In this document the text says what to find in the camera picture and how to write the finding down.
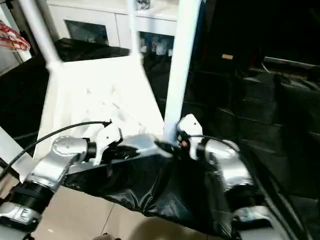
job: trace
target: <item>white plastic chair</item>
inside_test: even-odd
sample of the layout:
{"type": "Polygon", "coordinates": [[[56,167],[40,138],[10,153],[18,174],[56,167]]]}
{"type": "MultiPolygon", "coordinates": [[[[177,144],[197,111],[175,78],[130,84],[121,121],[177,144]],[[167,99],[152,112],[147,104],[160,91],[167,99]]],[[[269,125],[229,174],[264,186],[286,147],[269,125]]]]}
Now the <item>white plastic chair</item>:
{"type": "MultiPolygon", "coordinates": [[[[50,72],[38,137],[69,124],[113,118],[118,121],[125,135],[163,133],[166,140],[174,141],[176,125],[181,118],[201,1],[179,0],[164,124],[141,65],[139,38],[135,28],[135,0],[128,0],[133,42],[130,56],[75,62],[62,62],[58,57],[34,0],[19,0],[50,72]]],[[[63,134],[91,137],[96,128],[66,131],[63,134]]],[[[21,147],[5,131],[0,130],[0,157],[10,163],[21,147]]],[[[44,156],[56,137],[40,143],[34,159],[44,156]]],[[[29,155],[25,155],[12,166],[20,174],[21,181],[35,164],[29,155]]]]}
{"type": "MultiPolygon", "coordinates": [[[[140,133],[162,136],[164,121],[141,62],[134,0],[128,1],[129,56],[72,62],[58,57],[35,3],[20,3],[50,72],[39,137],[71,124],[109,119],[120,126],[124,137],[140,133]]],[[[92,137],[101,127],[84,126],[61,134],[92,137]]],[[[37,146],[36,158],[50,150],[56,137],[37,146]]]]}

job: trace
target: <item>black fabric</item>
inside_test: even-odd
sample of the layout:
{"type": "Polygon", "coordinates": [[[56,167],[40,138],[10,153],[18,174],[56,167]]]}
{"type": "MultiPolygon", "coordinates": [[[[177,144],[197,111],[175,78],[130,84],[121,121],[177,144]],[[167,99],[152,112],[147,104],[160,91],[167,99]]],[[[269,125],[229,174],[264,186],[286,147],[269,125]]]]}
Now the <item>black fabric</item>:
{"type": "MultiPolygon", "coordinates": [[[[62,39],[64,61],[118,57],[127,49],[62,39]]],[[[146,56],[144,68],[164,115],[170,60],[146,56]]],[[[0,77],[0,126],[13,137],[39,129],[48,82],[41,56],[0,77]]],[[[235,141],[256,156],[281,183],[307,224],[320,238],[320,91],[315,82],[267,73],[189,74],[182,115],[193,113],[203,133],[235,141]]],[[[215,176],[190,159],[161,156],[127,161],[69,176],[64,185],[214,236],[225,236],[218,219],[228,210],[215,176]]]]}

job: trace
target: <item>glass cabinet door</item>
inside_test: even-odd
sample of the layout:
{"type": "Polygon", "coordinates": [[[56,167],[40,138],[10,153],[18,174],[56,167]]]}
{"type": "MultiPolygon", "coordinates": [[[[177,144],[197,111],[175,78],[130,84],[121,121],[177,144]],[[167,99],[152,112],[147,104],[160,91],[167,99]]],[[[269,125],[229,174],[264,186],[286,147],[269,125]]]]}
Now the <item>glass cabinet door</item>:
{"type": "Polygon", "coordinates": [[[172,56],[174,48],[174,36],[157,34],[152,32],[140,32],[140,50],[142,53],[158,56],[172,56]]]}
{"type": "Polygon", "coordinates": [[[72,20],[64,22],[72,39],[109,45],[106,26],[72,20]]]}
{"type": "Polygon", "coordinates": [[[119,47],[114,13],[65,6],[49,6],[60,38],[119,47]]]}

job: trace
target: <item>shelf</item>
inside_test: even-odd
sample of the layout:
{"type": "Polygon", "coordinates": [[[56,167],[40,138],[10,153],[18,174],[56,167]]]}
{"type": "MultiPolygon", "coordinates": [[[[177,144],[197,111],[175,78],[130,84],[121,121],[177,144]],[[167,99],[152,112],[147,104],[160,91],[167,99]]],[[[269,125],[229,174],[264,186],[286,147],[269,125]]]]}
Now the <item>shelf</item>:
{"type": "MultiPolygon", "coordinates": [[[[47,0],[48,5],[128,14],[126,0],[47,0]]],[[[178,20],[179,0],[152,0],[151,8],[136,12],[138,17],[168,21],[178,20]]]]}

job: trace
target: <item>black cable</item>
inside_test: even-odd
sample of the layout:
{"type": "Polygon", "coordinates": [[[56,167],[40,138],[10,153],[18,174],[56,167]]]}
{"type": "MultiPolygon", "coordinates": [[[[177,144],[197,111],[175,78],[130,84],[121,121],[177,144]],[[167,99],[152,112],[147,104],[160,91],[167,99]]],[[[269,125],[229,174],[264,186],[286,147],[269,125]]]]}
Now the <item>black cable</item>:
{"type": "Polygon", "coordinates": [[[65,130],[68,130],[68,129],[72,129],[72,128],[75,128],[75,127],[78,127],[78,126],[83,126],[83,125],[90,125],[90,124],[102,124],[104,127],[108,126],[110,124],[110,122],[106,122],[106,121],[86,121],[86,122],[80,122],[80,123],[77,123],[77,124],[73,124],[73,125],[70,125],[70,126],[66,126],[66,127],[63,127],[59,130],[56,130],[52,133],[49,133],[48,135],[45,135],[43,137],[41,137],[40,139],[38,139],[37,141],[31,143],[30,145],[28,145],[24,150],[22,150],[17,156],[15,156],[14,159],[12,159],[12,161],[6,166],[5,169],[3,169],[3,171],[1,172],[0,174],[0,182],[4,179],[4,177],[9,173],[10,169],[11,169],[11,166],[13,164],[15,164],[15,162],[23,155],[25,154],[30,148],[33,148],[35,145],[37,145],[38,143],[52,137],[53,135],[56,135],[58,133],[61,133],[65,130]]]}
{"type": "Polygon", "coordinates": [[[33,136],[38,135],[38,133],[39,133],[38,131],[34,131],[34,132],[30,132],[30,133],[27,133],[27,134],[24,134],[24,135],[21,135],[21,136],[15,136],[13,138],[13,140],[17,141],[17,140],[33,137],[33,136]]]}

